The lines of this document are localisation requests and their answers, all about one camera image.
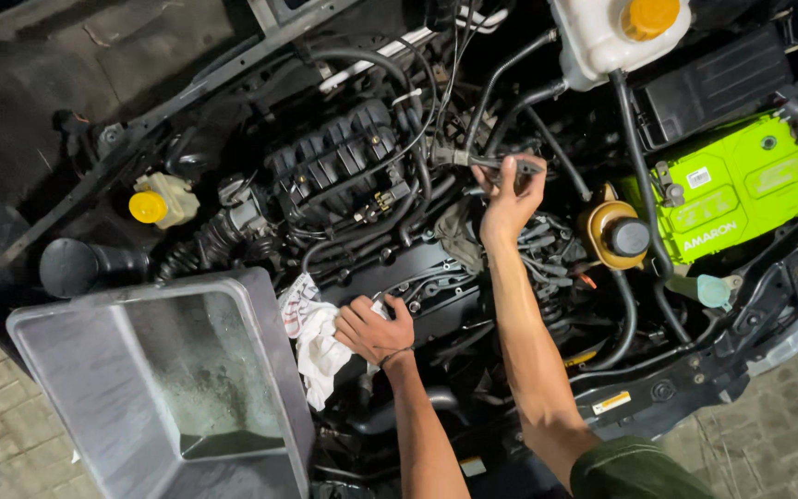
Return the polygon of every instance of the gray rag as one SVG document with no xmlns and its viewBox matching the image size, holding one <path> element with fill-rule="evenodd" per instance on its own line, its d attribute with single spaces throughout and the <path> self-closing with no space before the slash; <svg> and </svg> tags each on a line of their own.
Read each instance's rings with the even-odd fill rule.
<svg viewBox="0 0 798 499">
<path fill-rule="evenodd" d="M 470 272 L 478 274 L 485 270 L 482 246 L 467 239 L 465 227 L 471 199 L 471 196 L 466 196 L 449 206 L 436 222 L 435 233 L 446 253 L 452 255 Z"/>
</svg>

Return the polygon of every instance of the yellow reservoir cap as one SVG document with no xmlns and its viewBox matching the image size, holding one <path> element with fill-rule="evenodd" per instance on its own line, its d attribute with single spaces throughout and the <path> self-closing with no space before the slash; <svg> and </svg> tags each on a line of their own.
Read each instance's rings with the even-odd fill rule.
<svg viewBox="0 0 798 499">
<path fill-rule="evenodd" d="M 169 213 L 169 206 L 158 193 L 142 191 L 127 202 L 127 209 L 139 222 L 155 224 Z"/>
<path fill-rule="evenodd" d="M 623 10 L 621 26 L 632 40 L 653 40 L 673 26 L 679 10 L 679 0 L 631 0 Z"/>
</svg>

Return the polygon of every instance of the engine bay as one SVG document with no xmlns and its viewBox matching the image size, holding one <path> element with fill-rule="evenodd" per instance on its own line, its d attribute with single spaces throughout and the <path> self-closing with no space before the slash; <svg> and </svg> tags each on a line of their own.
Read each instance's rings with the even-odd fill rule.
<svg viewBox="0 0 798 499">
<path fill-rule="evenodd" d="M 401 297 L 449 438 L 509 456 L 469 165 L 548 162 L 517 243 L 575 394 L 648 379 L 743 320 L 740 269 L 798 223 L 798 2 L 723 20 L 671 0 L 657 31 L 625 2 L 405 4 L 358 2 L 142 135 L 93 128 L 74 163 L 94 201 L 19 250 L 48 299 L 249 267 L 277 296 L 308 275 L 338 306 Z M 360 358 L 338 371 L 313 411 L 318 479 L 395 473 L 391 401 Z"/>
</svg>

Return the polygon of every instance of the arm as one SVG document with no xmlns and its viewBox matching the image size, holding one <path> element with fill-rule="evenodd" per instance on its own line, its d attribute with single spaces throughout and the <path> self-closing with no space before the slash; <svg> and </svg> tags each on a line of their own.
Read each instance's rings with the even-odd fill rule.
<svg viewBox="0 0 798 499">
<path fill-rule="evenodd" d="M 395 311 L 387 321 L 371 311 L 366 297 L 340 309 L 334 337 L 369 363 L 381 366 L 393 387 L 403 497 L 470 497 L 460 466 L 417 373 L 411 315 L 401 298 L 386 296 Z"/>
<path fill-rule="evenodd" d="M 518 195 L 511 187 L 516 177 L 514 158 L 504 160 L 501 167 L 502 187 L 492 185 L 483 169 L 473 167 L 473 175 L 491 198 L 480 234 L 489 257 L 504 367 L 525 443 L 570 490 L 572 466 L 600 440 L 577 412 L 560 352 L 541 320 L 516 247 L 520 231 L 544 198 L 546 162 L 533 156 L 525 159 L 544 167 L 544 172 L 532 176 Z"/>
</svg>

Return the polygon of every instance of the black bracelet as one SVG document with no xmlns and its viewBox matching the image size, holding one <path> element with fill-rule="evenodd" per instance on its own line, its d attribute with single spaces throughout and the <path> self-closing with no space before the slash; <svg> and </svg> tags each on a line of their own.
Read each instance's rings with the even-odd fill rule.
<svg viewBox="0 0 798 499">
<path fill-rule="evenodd" d="M 400 352 L 407 352 L 409 350 L 414 351 L 414 345 L 406 346 L 402 350 L 396 350 L 395 352 L 388 354 L 387 356 L 385 356 L 384 358 L 381 359 L 380 363 L 378 363 L 378 368 L 379 369 L 384 369 L 384 364 L 386 364 L 388 360 L 392 359 L 394 355 L 396 355 L 397 353 L 400 353 Z"/>
</svg>

